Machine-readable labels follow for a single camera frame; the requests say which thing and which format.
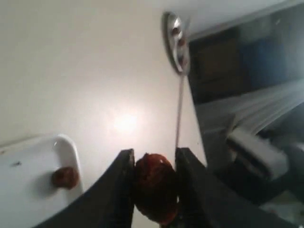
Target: white surface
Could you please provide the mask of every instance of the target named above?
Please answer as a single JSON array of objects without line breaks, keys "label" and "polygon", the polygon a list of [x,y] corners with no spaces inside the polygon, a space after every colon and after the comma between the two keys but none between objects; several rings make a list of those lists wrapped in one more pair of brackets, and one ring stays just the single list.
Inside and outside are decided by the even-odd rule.
[{"label": "white surface", "polygon": [[0,221],[3,228],[29,228],[65,208],[83,193],[56,189],[51,175],[70,166],[81,175],[76,147],[64,135],[39,137],[0,148]]},{"label": "white surface", "polygon": [[[161,33],[163,10],[139,0],[0,2],[0,144],[63,132],[84,188],[121,149],[174,163],[180,77]],[[180,145],[206,163],[188,84]],[[134,213],[133,227],[158,227]]]}]

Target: white plate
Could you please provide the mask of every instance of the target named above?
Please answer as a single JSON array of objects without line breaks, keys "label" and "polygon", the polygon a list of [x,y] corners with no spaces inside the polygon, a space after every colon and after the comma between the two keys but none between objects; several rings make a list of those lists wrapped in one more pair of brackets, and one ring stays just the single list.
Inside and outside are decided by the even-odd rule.
[{"label": "white plate", "polygon": [[[72,190],[55,189],[60,167],[78,170]],[[56,214],[83,193],[76,146],[65,135],[34,138],[0,148],[0,226],[29,228]]]}]

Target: white table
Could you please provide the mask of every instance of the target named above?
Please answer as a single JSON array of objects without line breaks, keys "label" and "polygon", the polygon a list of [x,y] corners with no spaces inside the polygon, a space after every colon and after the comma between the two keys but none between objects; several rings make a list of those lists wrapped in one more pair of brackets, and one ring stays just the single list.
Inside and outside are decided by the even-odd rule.
[{"label": "white table", "polygon": [[[65,133],[89,188],[121,149],[174,163],[180,77],[163,46],[160,9],[139,0],[0,3],[0,144]],[[189,83],[180,147],[206,164]],[[134,213],[133,226],[157,227]]]}]

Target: white tray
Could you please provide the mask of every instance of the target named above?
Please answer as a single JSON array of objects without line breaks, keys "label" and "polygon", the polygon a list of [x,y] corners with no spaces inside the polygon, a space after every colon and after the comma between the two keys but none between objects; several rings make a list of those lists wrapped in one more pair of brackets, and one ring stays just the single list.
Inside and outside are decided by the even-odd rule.
[{"label": "white tray", "polygon": [[[80,183],[55,189],[52,172],[71,166]],[[29,228],[56,214],[83,193],[76,146],[59,134],[0,148],[0,227]]]}]

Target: reddish-brown object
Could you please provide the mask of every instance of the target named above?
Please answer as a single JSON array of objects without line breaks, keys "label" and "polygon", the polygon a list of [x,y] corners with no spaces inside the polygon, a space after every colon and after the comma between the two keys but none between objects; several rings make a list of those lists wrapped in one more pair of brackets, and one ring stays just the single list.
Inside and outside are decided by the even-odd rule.
[{"label": "reddish-brown object", "polygon": [[178,35],[180,32],[181,32],[181,30],[180,30],[179,28],[174,28],[174,29],[172,29],[172,35],[173,35],[173,36]]},{"label": "reddish-brown object", "polygon": [[186,39],[184,37],[182,37],[181,39],[179,39],[178,41],[178,46],[182,47],[186,44]]},{"label": "reddish-brown object", "polygon": [[134,169],[133,200],[150,220],[168,225],[177,215],[177,176],[160,154],[145,154]]},{"label": "reddish-brown object", "polygon": [[79,174],[72,167],[63,167],[52,174],[52,183],[55,187],[72,189],[79,182]]}]

